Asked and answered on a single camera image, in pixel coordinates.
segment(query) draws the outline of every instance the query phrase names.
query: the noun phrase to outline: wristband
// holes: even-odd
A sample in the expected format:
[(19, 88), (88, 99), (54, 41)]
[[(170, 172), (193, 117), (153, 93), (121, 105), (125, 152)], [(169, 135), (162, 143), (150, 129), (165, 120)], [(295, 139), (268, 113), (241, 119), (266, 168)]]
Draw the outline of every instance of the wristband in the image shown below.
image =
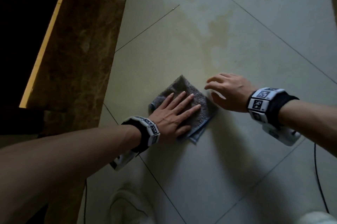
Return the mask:
[(129, 117), (122, 124), (135, 126), (141, 132), (141, 142), (131, 150), (132, 152), (140, 154), (159, 140), (160, 133), (157, 125), (148, 118), (140, 116)]
[(247, 109), (251, 118), (258, 123), (268, 123), (279, 129), (282, 124), (278, 121), (278, 113), (291, 100), (299, 99), (287, 94), (284, 89), (264, 87), (249, 97)]

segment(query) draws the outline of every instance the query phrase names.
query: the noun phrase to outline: white shoe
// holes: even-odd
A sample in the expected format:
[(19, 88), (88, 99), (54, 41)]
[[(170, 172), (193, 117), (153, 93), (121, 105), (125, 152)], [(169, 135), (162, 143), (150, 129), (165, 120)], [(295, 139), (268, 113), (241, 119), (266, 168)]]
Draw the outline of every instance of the white shoe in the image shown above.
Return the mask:
[(156, 224), (153, 209), (141, 193), (124, 185), (113, 195), (110, 205), (111, 224)]
[(311, 212), (303, 215), (296, 224), (337, 224), (337, 220), (325, 212)]

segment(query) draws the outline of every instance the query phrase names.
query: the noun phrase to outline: hand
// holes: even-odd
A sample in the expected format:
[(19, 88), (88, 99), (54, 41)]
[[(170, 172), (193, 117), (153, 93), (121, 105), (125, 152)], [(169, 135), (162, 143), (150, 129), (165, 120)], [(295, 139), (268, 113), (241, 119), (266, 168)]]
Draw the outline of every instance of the hand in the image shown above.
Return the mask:
[(181, 122), (188, 119), (193, 113), (198, 111), (201, 105), (198, 104), (178, 115), (194, 98), (194, 95), (190, 94), (185, 100), (181, 102), (185, 95), (186, 92), (182, 92), (172, 101), (173, 93), (170, 94), (149, 116), (149, 119), (153, 121), (158, 127), (160, 132), (160, 141), (175, 139), (191, 129), (191, 126), (182, 126), (179, 128), (178, 126), (181, 124)]
[(248, 112), (246, 104), (250, 95), (257, 90), (247, 79), (233, 73), (219, 73), (207, 80), (205, 89), (213, 89), (222, 94), (212, 92), (213, 101), (220, 107), (237, 112)]

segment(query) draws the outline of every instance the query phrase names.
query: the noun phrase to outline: forearm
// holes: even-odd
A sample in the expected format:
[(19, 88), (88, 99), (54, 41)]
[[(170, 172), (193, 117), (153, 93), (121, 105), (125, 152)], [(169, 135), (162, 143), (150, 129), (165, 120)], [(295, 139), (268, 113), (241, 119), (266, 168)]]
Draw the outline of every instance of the forearm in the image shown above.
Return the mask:
[(71, 187), (136, 147), (133, 126), (94, 128), (12, 145), (0, 150), (1, 222), (25, 221), (64, 188)]
[(279, 121), (337, 157), (337, 108), (293, 100), (281, 108)]

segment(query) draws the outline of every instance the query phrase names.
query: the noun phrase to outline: black wrist strap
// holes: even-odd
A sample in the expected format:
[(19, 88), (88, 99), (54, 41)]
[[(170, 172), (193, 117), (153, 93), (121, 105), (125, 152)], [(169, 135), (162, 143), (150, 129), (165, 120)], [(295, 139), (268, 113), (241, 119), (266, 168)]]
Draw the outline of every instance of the black wrist strap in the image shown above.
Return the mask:
[(274, 126), (275, 128), (280, 128), (282, 124), (278, 121), (278, 113), (280, 109), (291, 100), (299, 100), (296, 96), (289, 95), (286, 92), (277, 94), (268, 105), (266, 110), (266, 116), (268, 123)]
[(134, 147), (131, 151), (140, 154), (149, 148), (148, 141), (149, 141), (150, 135), (145, 126), (140, 124), (138, 121), (132, 120), (132, 119), (126, 122), (123, 122), (122, 124), (130, 124), (132, 126), (135, 126), (141, 132), (140, 144), (137, 147)]

